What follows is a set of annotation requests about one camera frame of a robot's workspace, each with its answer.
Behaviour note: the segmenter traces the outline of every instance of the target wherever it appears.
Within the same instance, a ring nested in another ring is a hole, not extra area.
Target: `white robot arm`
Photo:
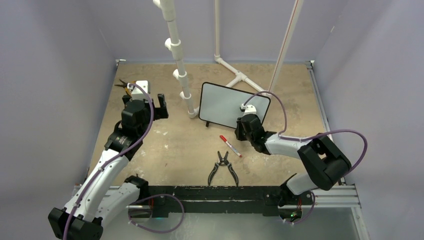
[[[244,115],[237,120],[238,140],[249,141],[259,153],[300,159],[305,166],[307,173],[296,174],[281,186],[288,198],[317,188],[330,190],[351,169],[351,162],[328,136],[308,141],[287,136],[283,139],[276,132],[264,130],[254,106],[242,105],[240,109]]]
[[[137,81],[136,84],[145,93],[150,93],[148,81]],[[125,108],[121,113],[121,121],[116,123],[113,133],[108,137],[97,165],[70,201],[62,209],[53,208],[48,215],[57,238],[63,239],[66,223],[70,219],[67,229],[69,240],[98,240],[103,228],[122,209],[148,197],[145,194],[149,183],[130,176],[118,191],[104,198],[113,180],[143,144],[141,138],[147,131],[151,115],[153,120],[168,118],[164,95],[158,94],[157,97],[160,106],[155,107],[152,101],[153,112],[146,101],[147,97],[138,88],[132,91],[131,96],[122,97]]]

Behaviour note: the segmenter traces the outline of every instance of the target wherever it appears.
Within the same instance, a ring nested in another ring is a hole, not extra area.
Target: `whiteboard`
[[[243,117],[240,106],[254,93],[204,82],[201,86],[199,118],[203,121],[223,125],[235,129],[237,118]],[[270,98],[267,96],[254,96],[248,105],[256,108],[256,115],[260,122],[264,122],[270,106]]]

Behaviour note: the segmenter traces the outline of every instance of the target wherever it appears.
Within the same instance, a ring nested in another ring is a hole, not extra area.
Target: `white pole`
[[[193,107],[193,99],[189,89],[189,78],[183,61],[183,48],[178,36],[177,23],[175,21],[176,13],[174,0],[153,0],[153,3],[162,9],[163,18],[167,22],[170,38],[165,41],[165,47],[172,52],[172,57],[177,67],[172,75],[179,81],[182,87],[182,92],[179,95],[187,103],[189,117],[194,118],[199,113],[199,108],[195,109]]]
[[[282,41],[281,50],[279,52],[277,63],[275,64],[274,73],[272,74],[271,83],[268,91],[273,92],[277,84],[281,67],[283,66],[284,58],[286,57],[287,49],[289,49],[290,41],[292,40],[293,32],[295,31],[296,23],[298,22],[299,14],[302,9],[304,0],[295,0],[293,10],[291,11],[290,21],[285,30],[284,40]]]
[[[220,0],[215,0],[214,8],[214,19],[215,19],[215,60],[221,57],[220,54]]]

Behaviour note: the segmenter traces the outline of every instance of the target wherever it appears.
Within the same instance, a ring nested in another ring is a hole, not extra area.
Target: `brown floor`
[[[268,88],[274,70],[273,64],[234,64],[263,88]],[[217,161],[217,151],[230,151],[228,160],[238,175],[241,186],[280,185],[294,173],[302,173],[305,168],[298,159],[257,153],[247,141],[237,141],[231,128],[190,119],[187,106],[179,97],[181,87],[172,76],[176,69],[174,64],[121,64],[116,73],[118,79],[127,82],[149,80],[152,96],[165,94],[169,119],[160,119],[153,123],[152,131],[144,139],[132,161],[117,176],[113,185],[121,185],[130,175],[139,174],[150,185],[207,185],[209,173]],[[189,86],[195,107],[199,106],[202,83],[212,82],[226,85],[234,74],[219,64],[187,64]],[[234,86],[236,89],[254,92],[244,82]],[[287,111],[288,129],[286,135],[306,137],[323,132],[323,124],[312,83],[306,66],[284,65],[279,82],[274,91],[284,103]],[[114,125],[121,118],[124,108],[121,97],[124,90],[113,87],[106,112],[101,123],[100,132],[91,160],[92,169],[103,151],[108,136]],[[278,132],[284,126],[281,107],[275,99],[271,101],[263,123],[265,130]],[[243,155],[238,158],[219,135],[228,141]],[[213,185],[234,185],[234,180],[226,167],[216,173]]]

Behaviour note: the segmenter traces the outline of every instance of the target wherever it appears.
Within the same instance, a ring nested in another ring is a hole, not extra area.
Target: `purple wire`
[[[184,215],[185,215],[185,213],[184,213],[184,206],[183,206],[183,203],[178,199],[178,198],[176,198],[175,196],[173,196],[173,195],[171,195],[171,194],[166,194],[166,193],[163,193],[163,194],[157,194],[157,195],[153,195],[153,196],[149,196],[149,197],[146,197],[146,198],[143,198],[143,199],[140,199],[140,200],[137,200],[137,201],[135,201],[135,202],[133,202],[133,203],[131,203],[131,204],[139,204],[139,203],[142,203],[142,202],[144,202],[144,201],[147,201],[147,200],[149,200],[149,199],[154,199],[154,198],[157,198],[157,197],[160,197],[160,196],[166,196],[166,197],[171,197],[171,198],[173,198],[173,199],[175,199],[177,202],[178,202],[178,204],[179,204],[179,206],[181,207],[181,219],[179,220],[179,222],[178,222],[178,224],[176,225],[176,226],[174,226],[173,228],[171,228],[171,229],[169,229],[169,230],[164,230],[164,231],[162,231],[162,230],[154,230],[154,229],[151,229],[151,228],[148,228],[148,227],[145,227],[145,226],[142,226],[142,225],[139,225],[138,223],[136,223],[136,222],[134,222],[132,219],[131,219],[131,216],[130,216],[130,213],[128,212],[128,219],[129,219],[129,222],[131,223],[131,224],[133,224],[134,226],[136,226],[136,227],[139,227],[139,228],[141,228],[141,229],[144,229],[144,230],[146,230],[146,231],[149,231],[149,232],[152,232],[152,233],[155,233],[155,234],[167,234],[167,233],[170,233],[170,232],[172,232],[172,231],[174,231],[174,230],[176,230],[182,223],[183,223],[183,220],[184,220]]]
[[[293,224],[293,225],[296,225],[296,224],[300,224],[301,222],[303,222],[303,221],[305,221],[306,219],[308,219],[309,218],[309,216],[311,215],[311,213],[312,213],[312,210],[314,210],[314,208],[315,208],[315,202],[316,202],[316,196],[315,196],[315,194],[313,193],[313,192],[310,192],[310,195],[313,197],[313,199],[312,199],[312,205],[310,206],[310,209],[309,209],[309,211],[306,213],[306,215],[304,216],[304,217],[302,217],[299,221],[296,221],[296,222],[291,222],[291,224]]]
[[[289,141],[298,141],[298,142],[305,142],[305,141],[309,141],[309,140],[312,140],[312,139],[317,139],[317,138],[320,138],[320,137],[323,137],[323,136],[327,136],[327,135],[330,135],[330,134],[338,134],[338,133],[353,133],[353,134],[356,134],[359,137],[361,137],[362,140],[363,140],[362,153],[360,154],[358,160],[355,162],[355,164],[352,166],[352,168],[350,168],[350,170],[345,174],[345,176],[347,174],[349,174],[350,172],[352,172],[362,162],[362,159],[364,159],[365,153],[367,152],[367,149],[368,149],[368,141],[365,138],[365,136],[362,133],[355,131],[355,130],[351,130],[351,129],[333,130],[333,131],[320,133],[320,134],[317,134],[315,136],[310,136],[310,137],[306,137],[306,138],[280,136],[280,134],[282,134],[282,133],[283,133],[283,131],[280,131],[278,133],[278,136],[279,136],[280,139],[289,140]]]
[[[327,136],[327,135],[331,135],[331,134],[338,134],[338,133],[353,133],[353,134],[356,134],[356,135],[358,135],[358,136],[360,136],[361,138],[362,138],[362,140],[363,140],[363,150],[362,150],[362,153],[360,154],[360,156],[359,156],[359,159],[355,162],[355,164],[352,166],[352,168],[344,175],[344,176],[346,176],[347,174],[349,174],[350,172],[352,172],[361,162],[362,162],[362,160],[364,159],[364,156],[365,156],[365,153],[367,152],[367,149],[368,149],[368,141],[367,141],[367,139],[365,138],[365,136],[362,134],[362,133],[360,133],[360,132],[358,132],[358,131],[355,131],[355,130],[351,130],[351,129],[340,129],[340,130],[333,130],[333,131],[328,131],[328,132],[324,132],[324,133],[320,133],[320,134],[317,134],[317,135],[315,135],[315,136],[310,136],[310,137],[306,137],[306,138],[297,138],[297,137],[288,137],[288,136],[281,136],[281,134],[283,134],[284,132],[286,132],[286,130],[287,130],[287,114],[286,114],[286,109],[284,108],[284,105],[283,105],[283,102],[281,101],[281,99],[275,94],[275,93],[272,93],[272,92],[270,92],[270,91],[259,91],[259,92],[257,92],[257,93],[255,93],[255,94],[253,94],[252,96],[250,96],[245,102],[244,102],[244,104],[243,105],[245,105],[246,106],[246,104],[254,97],[254,96],[256,96],[256,95],[259,95],[259,94],[264,94],[264,93],[267,93],[267,94],[271,94],[272,96],[274,96],[277,100],[278,100],[278,102],[279,102],[279,104],[281,105],[281,108],[282,108],[282,111],[283,111],[283,113],[284,113],[284,129],[282,130],[282,131],[280,131],[279,133],[278,133],[278,137],[280,138],[280,139],[283,139],[283,140],[289,140],[289,141],[298,141],[298,142],[302,142],[302,141],[309,141],[309,140],[312,140],[312,139],[317,139],[317,138],[320,138],[320,137],[323,137],[323,136]],[[299,223],[301,223],[301,222],[303,222],[304,220],[306,220],[310,215],[311,215],[311,213],[312,213],[312,210],[314,209],[314,206],[315,206],[315,202],[316,202],[316,200],[315,200],[315,194],[313,193],[313,192],[311,192],[311,194],[312,194],[312,196],[313,196],[313,202],[312,202],[312,206],[311,206],[311,208],[310,208],[310,210],[309,210],[309,212],[306,214],[306,216],[304,216],[304,217],[302,217],[302,219],[301,220],[299,220],[299,221],[297,221],[297,222],[294,222],[293,224],[299,224]]]
[[[139,85],[134,84],[134,83],[129,83],[129,85],[138,88],[147,97],[148,105],[150,107],[150,122],[148,123],[147,129],[144,132],[144,134],[133,145],[129,146],[127,149],[121,151],[116,156],[114,156],[111,159],[107,160],[101,166],[102,169],[104,169],[111,162],[113,162],[114,160],[116,160],[119,157],[122,157],[124,154],[126,154],[129,151],[131,151],[131,149],[133,149],[136,145],[138,145],[139,143],[141,143],[141,141],[143,141],[143,139],[146,137],[146,135],[149,133],[150,129],[152,128],[153,117],[154,117],[154,108],[153,108],[152,99],[150,98],[150,96]],[[99,176],[100,173],[101,173],[100,170],[97,170],[95,172],[95,174],[93,175],[93,177],[88,181],[87,185],[84,187],[84,189],[79,194],[79,197],[76,199],[75,205],[78,206],[80,204],[80,202],[83,200],[84,195],[86,194],[86,192],[88,191],[88,189],[90,188],[90,186],[93,184],[94,180],[96,180],[96,178]],[[77,211],[77,207],[76,206],[74,206],[72,208],[72,210],[70,211],[70,214],[69,214],[69,216],[68,216],[68,218],[66,220],[65,229],[63,231],[63,240],[67,240],[68,239],[69,225],[71,223],[72,216],[75,214],[76,211]]]
[[[252,96],[250,96],[245,102],[244,102],[244,106],[246,106],[246,104],[248,104],[248,102],[254,97],[257,96],[259,94],[271,94],[272,96],[274,96],[279,104],[281,105],[282,108],[282,112],[284,113],[284,129],[280,132],[280,133],[284,133],[287,130],[287,114],[286,114],[286,108],[284,108],[283,102],[281,101],[281,99],[275,94],[272,93],[270,91],[258,91],[257,93],[253,94]]]

